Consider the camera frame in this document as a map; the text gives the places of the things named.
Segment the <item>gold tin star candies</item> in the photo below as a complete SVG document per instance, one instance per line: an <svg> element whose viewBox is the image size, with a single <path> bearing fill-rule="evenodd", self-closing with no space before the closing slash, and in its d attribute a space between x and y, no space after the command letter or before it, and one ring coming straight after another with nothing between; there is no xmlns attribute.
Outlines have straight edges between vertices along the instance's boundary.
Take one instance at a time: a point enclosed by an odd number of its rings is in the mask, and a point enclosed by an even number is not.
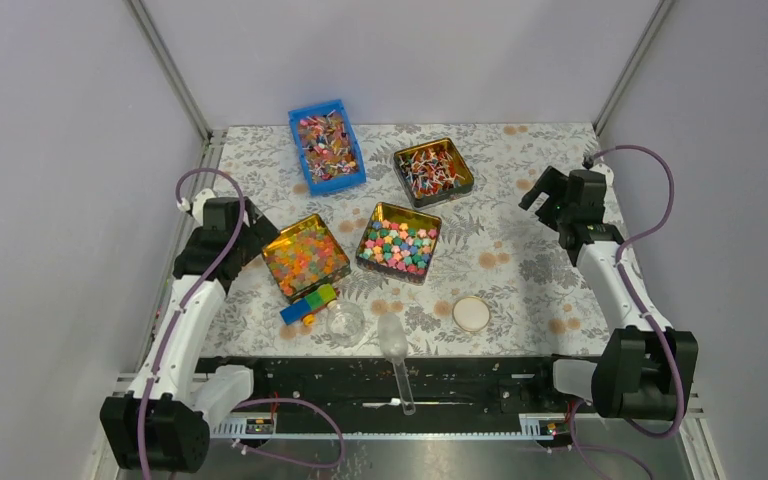
<svg viewBox="0 0 768 480"><path fill-rule="evenodd" d="M366 270L422 285L441 239L442 219L379 202L362 230L355 253Z"/></svg>

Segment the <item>clear plastic scoop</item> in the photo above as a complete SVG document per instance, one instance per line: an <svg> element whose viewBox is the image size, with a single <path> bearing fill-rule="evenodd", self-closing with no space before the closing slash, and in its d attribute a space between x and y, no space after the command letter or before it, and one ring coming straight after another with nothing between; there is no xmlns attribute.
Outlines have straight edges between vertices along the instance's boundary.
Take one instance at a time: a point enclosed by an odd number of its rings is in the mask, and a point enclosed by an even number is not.
<svg viewBox="0 0 768 480"><path fill-rule="evenodd" d="M394 313L380 316L377 321L377 334L382 355L393 367L402 411L406 416L414 415L416 404L405 363L409 342L399 317Z"/></svg>

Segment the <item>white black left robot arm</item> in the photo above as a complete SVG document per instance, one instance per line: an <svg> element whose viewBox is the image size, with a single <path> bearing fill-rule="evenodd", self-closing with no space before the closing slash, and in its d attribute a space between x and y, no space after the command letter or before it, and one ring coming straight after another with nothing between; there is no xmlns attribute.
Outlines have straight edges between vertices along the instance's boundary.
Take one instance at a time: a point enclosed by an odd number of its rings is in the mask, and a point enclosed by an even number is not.
<svg viewBox="0 0 768 480"><path fill-rule="evenodd" d="M270 385L247 367L223 367L193 386L209 327L242 268L261 256L279 231L247 197L203 191L197 226L173 263L171 296L146 359L122 396L106 398L100 422L125 470L194 473L210 434L240 404L256 411Z"/></svg>

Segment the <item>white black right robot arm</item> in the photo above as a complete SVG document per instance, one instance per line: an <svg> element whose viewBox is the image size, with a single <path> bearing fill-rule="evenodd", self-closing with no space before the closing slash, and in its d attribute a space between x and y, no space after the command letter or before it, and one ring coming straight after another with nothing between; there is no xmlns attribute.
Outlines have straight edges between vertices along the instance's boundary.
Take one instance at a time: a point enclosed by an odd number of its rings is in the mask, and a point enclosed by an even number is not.
<svg viewBox="0 0 768 480"><path fill-rule="evenodd" d="M533 386L535 402L557 412L574 397L604 418L679 421L688 404L698 343L657 311L643 282L632 277L619 229L604 220L604 174L546 168L522 197L529 209L539 198L538 220L558 233L558 243L595 295L611 336L595 360L559 358L552 374Z"/></svg>

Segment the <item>gold tin pastel candies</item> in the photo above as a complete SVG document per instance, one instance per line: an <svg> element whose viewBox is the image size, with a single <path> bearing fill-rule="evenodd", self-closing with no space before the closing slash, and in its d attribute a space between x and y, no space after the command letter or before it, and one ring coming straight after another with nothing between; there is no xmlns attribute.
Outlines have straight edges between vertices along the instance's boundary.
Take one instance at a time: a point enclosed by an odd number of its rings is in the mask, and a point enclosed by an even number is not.
<svg viewBox="0 0 768 480"><path fill-rule="evenodd" d="M281 230L262 253L275 283L289 303L351 272L348 256L318 214Z"/></svg>

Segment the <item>colourful toy block truck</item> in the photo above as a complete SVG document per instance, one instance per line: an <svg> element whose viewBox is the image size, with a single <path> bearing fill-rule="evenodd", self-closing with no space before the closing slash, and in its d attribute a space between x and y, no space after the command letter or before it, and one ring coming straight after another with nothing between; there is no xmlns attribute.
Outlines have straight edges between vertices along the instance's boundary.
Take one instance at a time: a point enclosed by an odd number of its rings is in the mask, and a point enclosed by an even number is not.
<svg viewBox="0 0 768 480"><path fill-rule="evenodd" d="M315 315L326 308L338 297L339 291L331 284L323 284L280 311L285 325L301 323L310 326L315 322Z"/></svg>

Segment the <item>blue plastic candy bin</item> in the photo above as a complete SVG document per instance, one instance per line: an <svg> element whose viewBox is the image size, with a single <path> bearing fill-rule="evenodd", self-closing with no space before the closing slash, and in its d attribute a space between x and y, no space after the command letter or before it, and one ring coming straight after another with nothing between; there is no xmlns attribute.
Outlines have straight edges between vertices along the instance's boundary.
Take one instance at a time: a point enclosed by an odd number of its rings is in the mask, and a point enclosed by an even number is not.
<svg viewBox="0 0 768 480"><path fill-rule="evenodd" d="M337 193L366 182L361 148L340 99L291 110L288 124L313 196Z"/></svg>

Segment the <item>floral tablecloth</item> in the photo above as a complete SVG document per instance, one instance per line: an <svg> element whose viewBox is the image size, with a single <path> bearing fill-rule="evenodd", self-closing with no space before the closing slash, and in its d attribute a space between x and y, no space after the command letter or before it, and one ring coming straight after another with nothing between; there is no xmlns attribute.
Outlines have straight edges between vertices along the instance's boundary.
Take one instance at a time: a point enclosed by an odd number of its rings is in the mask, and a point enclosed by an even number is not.
<svg viewBox="0 0 768 480"><path fill-rule="evenodd" d="M216 356L377 356L376 323L394 313L414 356L597 355L610 331L584 278L556 234L520 200L542 171L567 172L599 147L587 123L358 125L367 180L345 191L313 196L285 126L237 126L225 138L216 192L242 190L279 228L318 214L343 250L353 255L379 202L408 200L393 154L451 138L475 178L473 191L431 208L442 238L422 285L360 266L339 284L343 299L363 309L366 330L354 346L334 342L322 320L288 327L286 299L267 265L255 260L234 282L202 349ZM483 330L460 329L455 302L475 296L491 319Z"/></svg>

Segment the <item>gold tin with lollipops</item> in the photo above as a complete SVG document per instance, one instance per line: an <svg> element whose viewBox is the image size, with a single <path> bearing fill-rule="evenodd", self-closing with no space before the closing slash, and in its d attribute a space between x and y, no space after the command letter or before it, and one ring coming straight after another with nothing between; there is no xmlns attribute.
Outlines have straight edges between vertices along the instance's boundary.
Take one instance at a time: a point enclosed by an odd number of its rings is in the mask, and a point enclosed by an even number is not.
<svg viewBox="0 0 768 480"><path fill-rule="evenodd" d="M474 175L448 137L395 152L393 165L414 209L455 200L474 189Z"/></svg>

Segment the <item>white round jar lid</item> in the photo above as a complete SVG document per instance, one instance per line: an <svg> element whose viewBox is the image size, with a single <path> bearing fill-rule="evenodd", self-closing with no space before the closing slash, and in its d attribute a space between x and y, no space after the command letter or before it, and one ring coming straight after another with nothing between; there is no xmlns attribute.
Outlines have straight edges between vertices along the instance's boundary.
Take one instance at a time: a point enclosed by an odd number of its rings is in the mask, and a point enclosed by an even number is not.
<svg viewBox="0 0 768 480"><path fill-rule="evenodd" d="M476 333L488 326L491 310L484 300L475 296L466 296L455 302L452 317L460 329Z"/></svg>

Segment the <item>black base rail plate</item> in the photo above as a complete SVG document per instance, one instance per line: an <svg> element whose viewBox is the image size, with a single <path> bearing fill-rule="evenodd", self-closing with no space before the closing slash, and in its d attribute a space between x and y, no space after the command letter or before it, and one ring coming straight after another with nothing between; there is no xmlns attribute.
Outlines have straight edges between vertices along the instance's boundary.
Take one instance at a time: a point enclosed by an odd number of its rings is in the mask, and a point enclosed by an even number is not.
<svg viewBox="0 0 768 480"><path fill-rule="evenodd" d="M410 357L416 412L397 405L390 361L380 357L212 357L198 361L204 378L221 366L254 373L256 399L293 397L323 409L345 434L512 434L521 417L565 419L572 396L552 385L551 356Z"/></svg>

